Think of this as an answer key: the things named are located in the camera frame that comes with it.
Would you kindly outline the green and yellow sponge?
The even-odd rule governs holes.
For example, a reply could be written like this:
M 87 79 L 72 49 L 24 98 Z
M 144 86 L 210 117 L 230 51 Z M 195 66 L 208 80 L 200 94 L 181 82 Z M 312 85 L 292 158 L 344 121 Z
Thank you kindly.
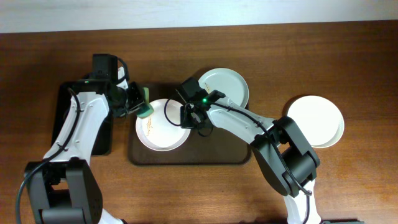
M 154 112 L 154 109 L 149 102 L 149 89 L 147 87 L 144 87 L 143 91 L 144 91 L 144 104 L 141 105 L 139 109 L 136 111 L 136 116 L 142 119 L 150 116 Z

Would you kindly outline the white plate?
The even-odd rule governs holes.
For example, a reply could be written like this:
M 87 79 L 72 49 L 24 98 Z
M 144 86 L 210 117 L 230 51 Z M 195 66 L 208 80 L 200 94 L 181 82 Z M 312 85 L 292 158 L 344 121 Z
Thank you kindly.
M 159 152 L 171 151 L 181 146 L 189 137 L 190 130 L 174 126 L 168 119 L 177 124 L 180 122 L 181 103 L 175 100 L 158 99 L 150 102 L 154 112 L 146 118 L 137 118 L 135 129 L 137 137 L 145 147 Z
M 341 111 L 333 102 L 321 96 L 298 97 L 288 107 L 286 115 L 297 123 L 314 148 L 335 145 L 345 130 Z

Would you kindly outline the pale blue plate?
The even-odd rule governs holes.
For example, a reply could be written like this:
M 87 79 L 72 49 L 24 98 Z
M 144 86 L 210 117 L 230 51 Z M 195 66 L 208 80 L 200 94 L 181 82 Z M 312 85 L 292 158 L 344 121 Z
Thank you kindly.
M 245 108 L 249 101 L 249 88 L 245 79 L 234 70 L 214 68 L 203 74 L 199 80 L 201 88 L 208 93 L 218 90 L 229 97 L 234 103 Z

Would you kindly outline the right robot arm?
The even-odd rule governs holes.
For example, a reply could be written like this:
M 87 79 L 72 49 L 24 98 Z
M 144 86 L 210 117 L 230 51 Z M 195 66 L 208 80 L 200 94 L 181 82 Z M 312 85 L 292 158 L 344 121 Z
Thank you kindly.
M 194 78 L 176 92 L 183 100 L 181 128 L 220 128 L 249 144 L 264 178 L 284 198 L 288 223 L 321 223 L 313 193 L 320 159 L 292 118 L 255 114 L 218 90 L 207 93 Z

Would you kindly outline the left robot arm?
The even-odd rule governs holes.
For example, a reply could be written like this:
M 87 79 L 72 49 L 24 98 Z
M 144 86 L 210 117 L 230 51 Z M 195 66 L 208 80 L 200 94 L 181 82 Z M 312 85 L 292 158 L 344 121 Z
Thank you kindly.
M 130 81 L 126 63 L 111 54 L 94 54 L 93 70 L 68 88 L 67 118 L 50 150 L 25 168 L 16 199 L 21 222 L 24 189 L 36 223 L 123 223 L 103 207 L 103 196 L 90 169 L 98 132 L 108 116 L 153 113 L 149 91 Z

